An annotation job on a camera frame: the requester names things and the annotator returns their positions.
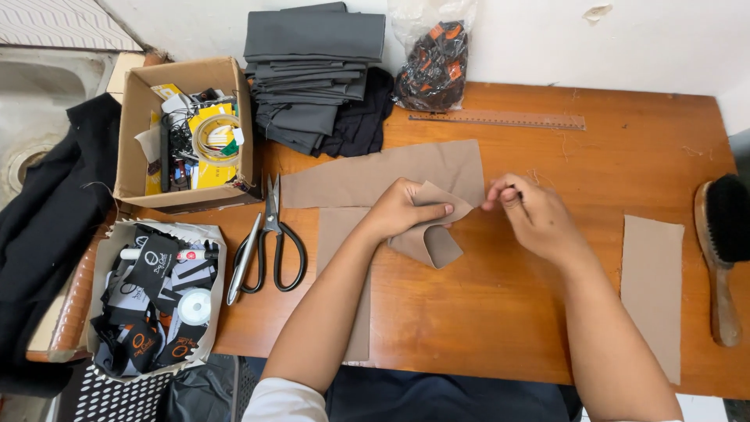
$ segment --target wooden brush handle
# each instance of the wooden brush handle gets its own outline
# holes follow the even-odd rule
[[[729,292],[730,269],[711,268],[711,334],[714,341],[726,347],[736,346],[743,337],[742,325]]]

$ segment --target green tag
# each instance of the green tag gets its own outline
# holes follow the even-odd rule
[[[229,157],[230,155],[236,154],[239,151],[239,146],[237,146],[237,141],[232,140],[232,142],[229,143],[229,145],[225,146],[221,149],[221,153]]]

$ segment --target tiled wall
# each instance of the tiled wall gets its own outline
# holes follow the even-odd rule
[[[142,50],[94,0],[0,0],[0,44]]]

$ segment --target wooden table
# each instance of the wooden table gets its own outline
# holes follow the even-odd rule
[[[709,325],[709,282],[693,225],[692,204],[702,182],[736,171],[722,118],[711,97],[540,86],[471,83],[464,108],[582,115],[586,131],[417,122],[396,107],[385,122],[385,147],[475,138],[484,177],[529,175],[553,186],[620,285],[623,215],[685,225],[682,254],[683,393],[750,399],[750,339],[735,348],[714,344]],[[276,143],[265,148],[265,171],[294,173],[328,161]],[[229,259],[251,228],[262,203],[166,216],[165,222],[219,225]],[[303,284],[289,293],[268,279],[258,294],[223,307],[214,350],[268,356],[284,322],[315,279],[317,209],[282,209],[280,216],[307,246]],[[443,270],[381,246],[372,265],[370,360],[379,368],[475,375],[560,384],[572,382],[559,276],[513,237],[502,209],[475,209],[454,224],[464,255]],[[287,242],[283,278],[295,276],[298,258]],[[268,248],[272,259],[273,248]],[[257,279],[257,261],[248,280]],[[731,285],[750,333],[750,276],[739,265]],[[228,284],[231,271],[227,272]]]

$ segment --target hand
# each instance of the hand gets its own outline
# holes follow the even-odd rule
[[[489,211],[500,202],[524,248],[558,267],[592,253],[554,190],[513,173],[493,180],[491,185],[482,209]]]
[[[450,203],[414,206],[412,197],[421,186],[421,183],[403,177],[398,178],[380,195],[380,199],[362,219],[360,225],[378,241],[383,241],[402,234],[414,225],[441,219],[453,213],[453,205]]]

